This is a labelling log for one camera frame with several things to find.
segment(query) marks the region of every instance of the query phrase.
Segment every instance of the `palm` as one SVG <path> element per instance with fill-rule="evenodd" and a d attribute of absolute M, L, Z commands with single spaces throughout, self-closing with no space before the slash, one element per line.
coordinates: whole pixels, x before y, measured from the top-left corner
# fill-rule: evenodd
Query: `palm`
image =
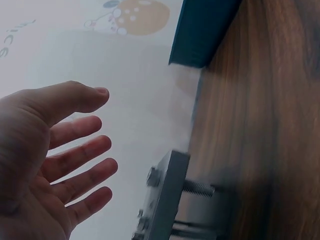
<path fill-rule="evenodd" d="M 84 110 L 78 109 L 79 112 L 91 112 L 108 99 L 92 91 L 93 88 L 74 83 L 70 85 L 71 89 L 82 88 L 82 92 L 75 93 L 79 98 L 85 98 L 82 102 L 86 102 L 82 106 Z M 117 163 L 112 158 L 103 160 L 79 175 L 52 184 L 109 150 L 111 141 L 107 136 L 101 135 L 81 146 L 46 157 L 48 150 L 91 135 L 102 126 L 101 120 L 96 116 L 55 124 L 75 111 L 75 106 L 65 106 L 69 109 L 65 112 L 62 109 L 63 113 L 60 114 L 53 109 L 53 116 L 50 116 L 50 112 L 41 112 L 46 107 L 52 107 L 48 104 L 55 106 L 61 101 L 54 99 L 56 102 L 50 102 L 52 99 L 44 98 L 52 98 L 58 93 L 63 95 L 66 86 L 51 88 L 53 90 L 48 87 L 53 93 L 40 94 L 35 105 L 30 104 L 25 97 L 22 101 L 24 105 L 18 107 L 12 106 L 14 96 L 0 101 L 0 113 L 1 110 L 5 113 L 0 114 L 1 239 L 68 240 L 79 223 L 99 211 L 112 197 L 111 190 L 102 187 L 85 199 L 66 207 L 117 171 Z M 91 91 L 91 96 L 82 96 L 83 88 Z M 67 94 L 63 96 L 70 98 L 70 89 L 65 91 Z M 37 97 L 35 93 L 32 94 L 31 103 Z"/>

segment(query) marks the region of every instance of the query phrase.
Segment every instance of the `printed illustration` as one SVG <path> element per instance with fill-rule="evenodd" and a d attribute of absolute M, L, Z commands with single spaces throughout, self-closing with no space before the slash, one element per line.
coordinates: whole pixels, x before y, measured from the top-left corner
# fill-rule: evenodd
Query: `printed illustration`
<path fill-rule="evenodd" d="M 87 29 L 106 34 L 145 36 L 163 29 L 170 9 L 155 0 L 110 0 L 103 5 L 111 12 L 88 20 Z"/>

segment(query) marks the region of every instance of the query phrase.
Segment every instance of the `gray metal plate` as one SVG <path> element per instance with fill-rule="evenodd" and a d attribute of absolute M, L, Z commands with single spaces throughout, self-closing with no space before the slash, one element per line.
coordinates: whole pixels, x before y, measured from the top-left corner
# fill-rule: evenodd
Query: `gray metal plate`
<path fill-rule="evenodd" d="M 146 229 L 140 231 L 143 240 L 168 240 L 183 190 L 190 156 L 171 151 L 159 162 L 157 187 L 148 187 L 142 217 L 148 219 Z"/>

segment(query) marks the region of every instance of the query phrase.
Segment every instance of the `wall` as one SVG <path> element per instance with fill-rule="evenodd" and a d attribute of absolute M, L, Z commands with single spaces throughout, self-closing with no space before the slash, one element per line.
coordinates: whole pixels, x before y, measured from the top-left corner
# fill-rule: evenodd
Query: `wall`
<path fill-rule="evenodd" d="M 150 167 L 170 149 L 188 148 L 199 71 L 168 66 L 181 7 L 180 1 L 173 3 L 168 29 L 145 37 L 104 34 L 76 27 L 64 29 L 61 25 L 41 31 L 44 25 L 37 19 L 15 32 L 8 55 L 0 58 L 1 96 L 67 80 L 110 91 L 107 105 L 94 114 L 103 121 L 97 135 L 108 135 L 112 148 L 71 175 L 106 157 L 115 158 L 118 173 L 101 184 L 113 190 L 113 199 L 101 212 L 82 223 L 72 234 L 72 240 L 130 239 L 138 209 L 144 202 Z M 6 30 L 2 33 L 4 38 L 8 34 Z M 66 120 L 83 115 L 75 113 Z M 50 154 L 86 140 L 76 140 Z"/>

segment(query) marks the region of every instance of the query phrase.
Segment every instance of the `wood grain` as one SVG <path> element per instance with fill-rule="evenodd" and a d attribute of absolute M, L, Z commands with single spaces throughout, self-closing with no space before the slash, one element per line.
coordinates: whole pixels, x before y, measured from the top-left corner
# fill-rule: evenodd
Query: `wood grain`
<path fill-rule="evenodd" d="M 230 239 L 320 239 L 319 0 L 243 0 L 203 73 L 189 152 L 190 178 L 236 193 Z M 195 206 L 183 196 L 178 217 Z"/>

